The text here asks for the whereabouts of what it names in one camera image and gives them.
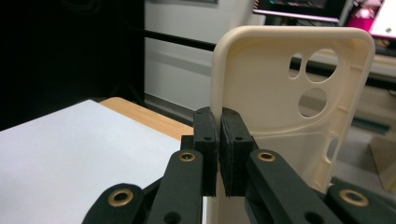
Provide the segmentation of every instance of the computer screen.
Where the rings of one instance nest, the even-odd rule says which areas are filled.
[[[384,0],[375,15],[369,33],[374,37],[396,40],[396,1]]]
[[[395,49],[396,0],[355,0],[354,5],[346,26],[361,28],[373,38],[387,40],[387,47]]]
[[[350,0],[256,0],[253,12],[311,21],[339,23]]]

